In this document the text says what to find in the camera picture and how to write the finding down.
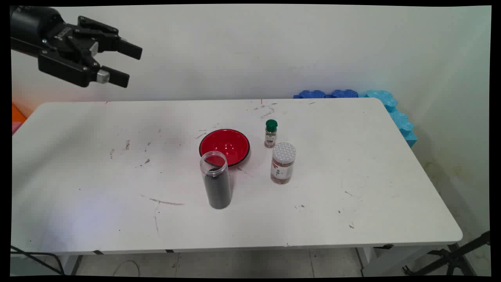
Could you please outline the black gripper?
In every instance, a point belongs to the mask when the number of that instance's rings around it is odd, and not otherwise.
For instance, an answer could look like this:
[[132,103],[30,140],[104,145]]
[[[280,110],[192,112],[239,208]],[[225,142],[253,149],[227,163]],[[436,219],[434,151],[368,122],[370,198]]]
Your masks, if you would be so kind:
[[98,53],[142,56],[142,48],[120,37],[117,28],[84,16],[70,24],[51,7],[10,6],[10,36],[11,49],[36,57],[41,72],[79,87],[95,82],[127,88],[130,75],[100,65]]

